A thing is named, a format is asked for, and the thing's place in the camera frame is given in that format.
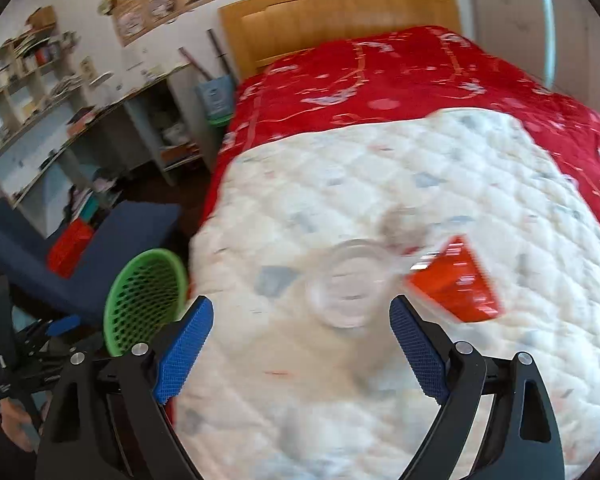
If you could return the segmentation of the person's left hand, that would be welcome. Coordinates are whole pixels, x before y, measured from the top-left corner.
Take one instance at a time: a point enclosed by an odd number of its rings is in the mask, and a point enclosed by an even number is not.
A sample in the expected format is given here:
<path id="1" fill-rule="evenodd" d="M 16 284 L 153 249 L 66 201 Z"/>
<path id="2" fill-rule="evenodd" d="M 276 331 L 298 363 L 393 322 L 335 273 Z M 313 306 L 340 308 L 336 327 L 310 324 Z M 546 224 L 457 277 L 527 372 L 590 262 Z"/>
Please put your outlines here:
<path id="1" fill-rule="evenodd" d="M 44 426 L 35 429 L 30 415 L 18 402 L 5 398 L 0 400 L 1 427 L 6 437 L 21 451 L 38 452 Z"/>

